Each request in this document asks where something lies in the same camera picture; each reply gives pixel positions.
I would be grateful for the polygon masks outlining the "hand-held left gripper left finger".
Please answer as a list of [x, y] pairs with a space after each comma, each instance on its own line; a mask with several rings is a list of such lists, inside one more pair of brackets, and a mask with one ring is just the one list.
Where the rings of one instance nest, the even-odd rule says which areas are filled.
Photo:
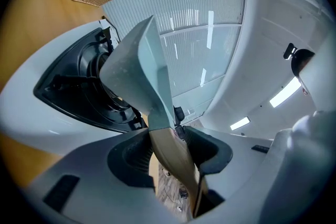
[[147, 129], [83, 145], [38, 176], [26, 198], [50, 224], [180, 224], [156, 198]]

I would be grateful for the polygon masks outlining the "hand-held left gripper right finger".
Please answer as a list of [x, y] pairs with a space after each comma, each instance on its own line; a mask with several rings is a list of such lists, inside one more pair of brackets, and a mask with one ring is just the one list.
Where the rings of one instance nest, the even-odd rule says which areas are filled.
[[199, 173], [199, 195], [189, 224], [263, 224], [270, 188], [266, 168], [273, 140], [184, 127]]

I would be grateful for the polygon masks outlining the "light blue plastic tray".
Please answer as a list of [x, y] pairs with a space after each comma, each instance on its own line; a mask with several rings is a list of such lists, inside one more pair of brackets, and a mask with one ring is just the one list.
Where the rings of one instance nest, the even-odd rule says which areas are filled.
[[198, 175], [187, 143], [175, 130], [168, 67], [154, 16], [122, 39], [99, 71], [102, 84], [147, 115], [158, 161], [186, 188], [192, 218], [198, 205]]

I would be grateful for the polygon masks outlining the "ceiling light panel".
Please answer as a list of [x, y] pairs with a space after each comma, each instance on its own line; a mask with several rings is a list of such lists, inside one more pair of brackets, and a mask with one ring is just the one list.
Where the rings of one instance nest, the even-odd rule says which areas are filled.
[[234, 131], [238, 128], [241, 128], [242, 126], [245, 126], [250, 123], [250, 119], [246, 116], [243, 119], [239, 120], [238, 122], [232, 124], [230, 126], [231, 130]]
[[292, 78], [291, 81], [269, 101], [269, 103], [273, 108], [276, 108], [291, 97], [298, 89], [300, 89], [300, 87], [301, 83], [299, 80], [296, 77]]

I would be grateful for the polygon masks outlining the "person's grey shirt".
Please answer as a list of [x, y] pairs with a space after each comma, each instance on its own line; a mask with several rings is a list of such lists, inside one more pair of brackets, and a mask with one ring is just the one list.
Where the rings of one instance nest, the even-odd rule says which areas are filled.
[[300, 69], [299, 80], [316, 110], [291, 129], [260, 224], [336, 223], [336, 31]]

